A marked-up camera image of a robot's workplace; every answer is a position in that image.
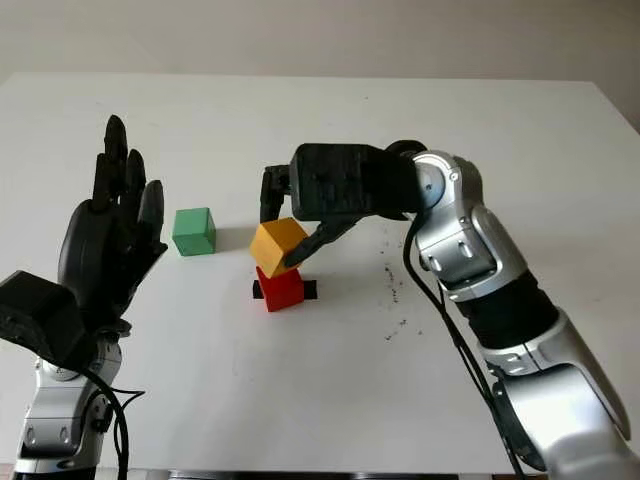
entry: yellow cube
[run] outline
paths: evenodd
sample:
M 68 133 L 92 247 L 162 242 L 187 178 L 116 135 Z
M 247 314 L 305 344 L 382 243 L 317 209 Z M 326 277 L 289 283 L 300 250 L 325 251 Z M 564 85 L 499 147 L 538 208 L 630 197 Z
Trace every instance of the yellow cube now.
M 249 252 L 268 278 L 277 277 L 297 267 L 287 268 L 284 257 L 307 238 L 306 232 L 293 218 L 281 218 L 258 225 Z

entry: wire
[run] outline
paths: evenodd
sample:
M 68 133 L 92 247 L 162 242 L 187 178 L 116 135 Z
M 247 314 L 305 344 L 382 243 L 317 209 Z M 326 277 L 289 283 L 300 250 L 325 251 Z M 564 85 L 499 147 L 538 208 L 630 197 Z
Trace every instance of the wire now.
M 117 393 L 131 395 L 131 397 L 127 398 L 127 400 L 122 404 L 122 410 L 127 408 L 127 405 L 133 402 L 136 398 L 139 398 L 146 393 L 144 390 L 121 390 L 119 388 L 113 388 L 112 390 Z M 116 449 L 116 454 L 120 455 L 121 450 L 120 450 L 120 442 L 118 441 L 118 430 L 119 430 L 118 424 L 115 423 L 113 425 L 113 444 Z
M 500 434 L 502 443 L 507 453 L 507 457 L 509 458 L 509 461 L 511 462 L 511 466 L 513 467 L 513 470 L 516 473 L 516 477 L 520 480 L 524 480 L 526 478 L 525 474 L 522 471 L 522 467 L 520 466 L 520 463 L 518 462 L 518 458 L 516 457 L 513 444 L 511 443 L 511 440 L 505 433 L 506 429 L 504 427 L 504 422 L 502 420 L 500 411 L 498 410 L 496 401 L 491 392 L 491 388 L 487 383 L 487 379 L 484 376 L 484 373 L 482 372 L 482 369 L 480 368 L 478 361 L 476 360 L 475 356 L 471 352 L 469 345 L 467 344 L 464 337 L 462 336 L 462 333 L 460 333 L 460 330 L 458 329 L 455 322 L 447 312 L 442 286 L 440 285 L 440 283 L 438 283 L 438 292 L 440 296 L 440 299 L 438 299 L 438 297 L 436 297 L 436 295 L 431 291 L 431 289 L 427 286 L 424 280 L 422 280 L 422 278 L 418 275 L 415 268 L 411 264 L 411 246 L 413 245 L 413 241 L 415 239 L 418 228 L 422 225 L 423 218 L 424 218 L 424 214 L 418 213 L 413 219 L 413 222 L 409 227 L 409 231 L 407 232 L 407 236 L 405 238 L 404 246 L 402 249 L 402 260 L 403 260 L 405 269 L 407 270 L 407 273 L 409 273 L 409 276 L 411 277 L 411 279 L 416 283 L 416 285 L 420 288 L 420 290 L 422 290 L 422 292 L 427 296 L 427 298 L 433 304 L 436 310 L 438 310 L 438 313 L 440 313 L 442 320 L 444 321 L 444 324 L 447 327 L 447 330 L 449 331 L 451 340 L 453 341 L 453 344 L 456 347 L 456 350 L 460 354 L 460 357 L 462 358 L 462 362 L 465 368 L 467 369 L 467 371 L 469 372 L 469 375 L 471 376 L 471 380 L 473 381 L 473 384 L 475 385 L 476 389 L 478 390 L 483 400 L 487 404 L 487 407 L 489 408 L 489 412 L 491 413 L 491 417 L 493 418 L 493 421 L 496 425 L 498 433 Z
M 84 375 L 91 382 L 93 382 L 93 384 L 96 387 L 98 387 L 98 390 L 100 390 L 100 393 L 102 393 L 105 397 L 107 397 L 107 400 L 109 401 L 109 403 L 111 404 L 111 407 L 113 408 L 113 412 L 116 416 L 114 430 L 116 427 L 120 428 L 120 432 L 121 432 L 120 436 L 122 441 L 122 450 L 117 452 L 118 453 L 118 477 L 117 478 L 118 480 L 126 480 L 127 473 L 129 470 L 129 429 L 127 427 L 127 419 L 124 415 L 124 408 L 120 404 L 118 397 L 116 397 L 116 394 L 114 393 L 115 390 L 112 389 L 104 380 L 102 380 L 102 378 L 100 378 L 99 375 L 97 375 L 96 373 L 92 372 L 87 368 L 78 371 L 78 373 Z
M 91 395 L 89 395 L 89 398 L 87 398 L 87 402 L 85 404 L 84 410 L 82 412 L 82 422 L 80 425 L 80 430 L 82 431 L 82 429 L 84 428 L 84 424 L 86 422 L 87 419 L 87 413 L 89 411 L 89 408 L 91 406 L 91 403 L 93 402 L 93 400 L 95 400 L 96 397 L 98 397 L 99 395 L 104 395 L 103 390 L 100 388 L 100 386 L 98 386 L 97 382 L 95 382 L 93 379 L 89 378 L 89 380 L 94 383 L 96 385 L 96 387 L 98 387 L 96 390 L 94 390 L 93 392 L 91 392 Z M 129 405 L 131 402 L 133 402 L 136 398 L 141 397 L 142 395 L 144 395 L 146 392 L 144 390 L 122 390 L 120 388 L 113 388 L 113 387 L 109 387 L 109 390 L 111 390 L 112 392 L 115 393 L 122 393 L 125 395 L 131 395 L 130 398 L 128 398 L 123 404 L 122 404 L 122 411 L 124 412 L 124 410 L 127 408 L 127 405 Z M 116 450 L 116 456 L 118 457 L 118 464 L 120 464 L 120 459 L 122 457 L 122 449 L 120 448 L 120 441 L 118 440 L 118 433 L 120 432 L 120 428 L 119 428 L 119 422 L 116 421 L 114 423 L 113 426 L 113 443 L 115 446 L 115 450 Z

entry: white table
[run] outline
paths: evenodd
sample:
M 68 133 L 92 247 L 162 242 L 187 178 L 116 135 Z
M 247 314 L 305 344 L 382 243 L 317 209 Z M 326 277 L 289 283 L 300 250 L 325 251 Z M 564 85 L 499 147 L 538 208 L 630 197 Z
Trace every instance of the white table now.
M 200 206 L 221 237 L 212 256 L 171 246 L 126 314 L 115 383 L 149 392 L 128 410 L 132 466 L 509 470 L 440 319 L 403 272 L 406 224 L 364 220 L 306 262 L 317 301 L 267 314 L 251 299 L 262 169 L 305 141 L 416 138 L 474 161 L 487 204 L 640 432 L 640 138 L 593 85 L 14 75 L 0 88 L 2 276 L 55 278 L 111 113 L 165 185 L 165 240 L 176 209 Z M 0 343 L 0 462 L 13 461 L 32 369 L 31 354 Z

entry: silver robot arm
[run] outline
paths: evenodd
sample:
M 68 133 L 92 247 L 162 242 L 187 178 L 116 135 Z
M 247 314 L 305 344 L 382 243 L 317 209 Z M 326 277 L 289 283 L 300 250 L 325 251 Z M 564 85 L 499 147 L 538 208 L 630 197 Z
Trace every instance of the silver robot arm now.
M 484 206 L 478 170 L 437 151 L 414 161 L 429 212 L 416 235 L 421 265 L 478 337 L 520 458 L 552 480 L 640 479 L 620 398 Z
M 120 369 L 116 340 L 105 336 L 89 369 L 111 384 Z M 46 360 L 36 362 L 37 387 L 24 421 L 15 479 L 56 474 L 61 480 L 92 480 L 113 411 L 85 376 Z

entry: stacked blocks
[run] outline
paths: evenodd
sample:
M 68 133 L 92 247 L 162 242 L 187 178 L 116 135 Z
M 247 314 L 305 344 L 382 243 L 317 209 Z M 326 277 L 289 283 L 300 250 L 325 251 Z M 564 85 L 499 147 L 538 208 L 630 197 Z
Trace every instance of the stacked blocks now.
M 304 301 L 304 282 L 297 266 L 285 267 L 284 257 L 305 238 L 307 234 L 293 218 L 258 226 L 249 251 L 258 264 L 258 282 L 267 311 L 275 312 Z
M 283 260 L 305 238 L 307 234 L 293 218 L 264 222 L 258 225 L 249 251 L 267 278 L 273 278 L 297 268 L 285 267 Z
M 178 210 L 172 237 L 183 257 L 215 253 L 216 227 L 209 209 Z

